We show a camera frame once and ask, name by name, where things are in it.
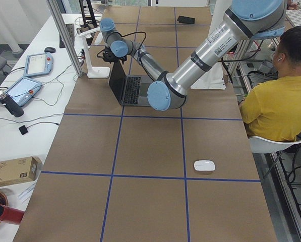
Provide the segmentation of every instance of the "blue tablet device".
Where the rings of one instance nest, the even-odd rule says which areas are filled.
[[[53,57],[50,53],[31,54],[26,58],[25,77],[37,77],[50,73],[53,66]]]
[[[24,106],[41,88],[42,83],[28,77],[16,81],[7,93],[19,105]]]

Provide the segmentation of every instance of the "black hair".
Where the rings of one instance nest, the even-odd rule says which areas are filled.
[[[288,55],[289,60],[301,64],[301,26],[293,27],[280,37],[279,51]]]

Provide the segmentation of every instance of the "black keyboard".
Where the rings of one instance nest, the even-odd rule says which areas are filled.
[[[72,43],[74,45],[75,42],[75,34],[74,34],[74,24],[65,24],[66,28],[68,30],[68,33],[70,35],[70,38],[72,40]],[[64,42],[62,41],[61,35],[59,35],[59,47],[60,48],[65,48]]]
[[[124,104],[138,104],[141,77],[128,77]]]

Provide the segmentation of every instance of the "cardboard box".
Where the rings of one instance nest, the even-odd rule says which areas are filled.
[[[0,187],[31,182],[36,179],[38,157],[25,157],[0,162]]]

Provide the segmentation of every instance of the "white table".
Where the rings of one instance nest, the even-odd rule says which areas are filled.
[[[80,14],[64,14],[63,19],[65,23],[74,23],[74,21],[80,16]],[[52,17],[46,21],[22,57],[19,59],[14,69],[23,67],[25,65],[27,55],[43,53],[47,46],[56,48],[56,52],[52,54],[54,59],[53,69],[49,75],[37,77],[35,79],[42,83],[46,83],[57,77],[66,69],[66,67],[71,65],[71,61],[66,49],[60,49],[58,47],[59,34]],[[82,40],[76,36],[75,50],[77,54],[81,51],[82,47]],[[6,77],[5,81],[2,83],[2,86],[11,86],[20,77],[22,77],[22,75],[23,69],[12,72]],[[76,78],[77,76],[73,66],[69,67],[67,71],[58,78],[59,81],[64,84],[64,88],[56,105],[48,106],[43,101],[33,99],[27,106],[24,107],[25,114],[23,116],[14,117],[0,104],[0,117],[22,122],[42,116],[63,113],[74,88]],[[47,103],[54,104],[61,88],[61,83],[59,83],[57,80],[53,80],[52,82],[44,85],[35,97],[41,98]],[[31,124],[43,121],[59,123],[61,119],[62,115],[58,115],[23,124],[16,124],[14,122],[0,119],[0,161],[27,156],[38,156],[44,163],[58,126],[53,124],[38,124],[29,128],[29,132],[25,135],[21,135],[18,128],[22,125],[29,126]],[[9,206],[20,210],[26,210],[29,199],[22,203],[17,196],[34,183],[35,181],[1,187],[0,192],[3,192],[7,196]],[[1,223],[0,242],[12,241],[17,230],[17,225]]]

